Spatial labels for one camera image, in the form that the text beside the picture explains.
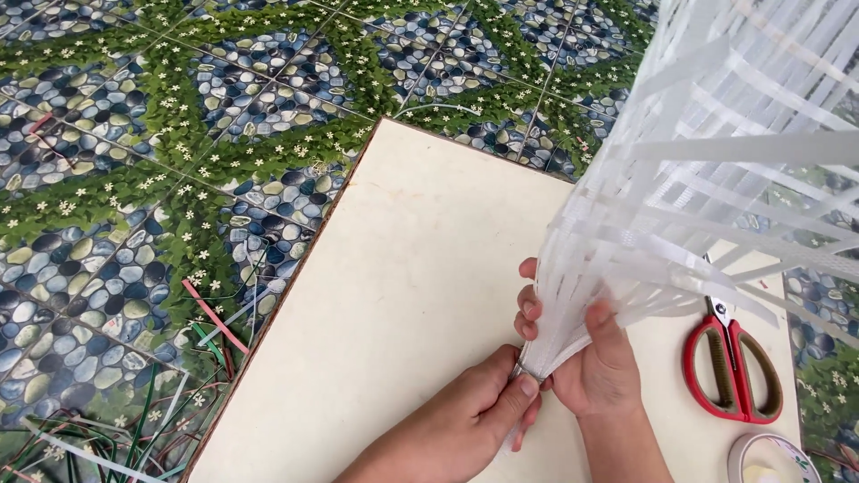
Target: cream board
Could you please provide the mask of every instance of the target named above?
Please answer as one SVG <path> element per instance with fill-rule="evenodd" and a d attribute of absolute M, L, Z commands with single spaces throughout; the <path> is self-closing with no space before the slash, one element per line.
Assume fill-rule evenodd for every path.
<path fill-rule="evenodd" d="M 330 481 L 467 366 L 503 343 L 520 344 L 513 318 L 525 281 L 517 266 L 538 252 L 570 189 L 383 120 L 191 483 Z M 769 263 L 754 255 L 737 265 Z M 783 296 L 778 276 L 765 283 Z M 689 395 L 679 361 L 697 317 L 648 319 L 629 330 L 644 403 L 678 483 L 727 481 L 728 450 L 745 432 L 799 443 L 784 313 L 777 330 L 752 315 L 736 318 L 782 381 L 782 415 L 766 427 L 717 419 Z M 473 481 L 590 481 L 575 418 L 551 393 L 544 397 L 523 450 Z"/>

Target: tile floor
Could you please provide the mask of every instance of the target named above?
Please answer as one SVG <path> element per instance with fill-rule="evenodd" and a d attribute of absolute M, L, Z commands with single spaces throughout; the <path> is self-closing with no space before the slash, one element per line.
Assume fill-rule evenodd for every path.
<path fill-rule="evenodd" d="M 253 345 L 381 115 L 577 180 L 657 7 L 0 0 L 0 463 L 18 472 L 0 481 L 105 480 L 18 422 L 52 427 L 64 410 L 115 426 L 65 441 L 121 463 L 138 441 L 136 467 L 180 478 L 242 361 L 223 336 L 196 345 L 213 326 L 183 278 L 222 317 L 251 304 L 231 327 Z M 856 335 L 849 286 L 786 279 Z M 792 323 L 806 381 L 853 377 L 855 355 Z M 821 451 L 859 449 L 850 408 L 810 430 Z"/>

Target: scissors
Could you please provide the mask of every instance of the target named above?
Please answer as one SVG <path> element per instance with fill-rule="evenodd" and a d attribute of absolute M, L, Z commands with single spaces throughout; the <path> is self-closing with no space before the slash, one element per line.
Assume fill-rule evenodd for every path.
<path fill-rule="evenodd" d="M 686 386 L 698 404 L 717 418 L 768 425 L 782 413 L 782 385 L 778 381 L 776 368 L 758 341 L 743 330 L 736 319 L 731 318 L 724 302 L 715 297 L 706 297 L 705 300 L 708 314 L 689 334 L 683 348 L 683 377 Z M 701 389 L 695 371 L 695 350 L 704 335 L 710 343 L 710 356 L 713 371 L 716 373 L 716 386 L 719 388 L 718 402 L 710 400 Z M 740 344 L 751 351 L 764 372 L 767 397 L 766 403 L 760 409 L 755 406 L 752 398 L 748 366 Z"/>

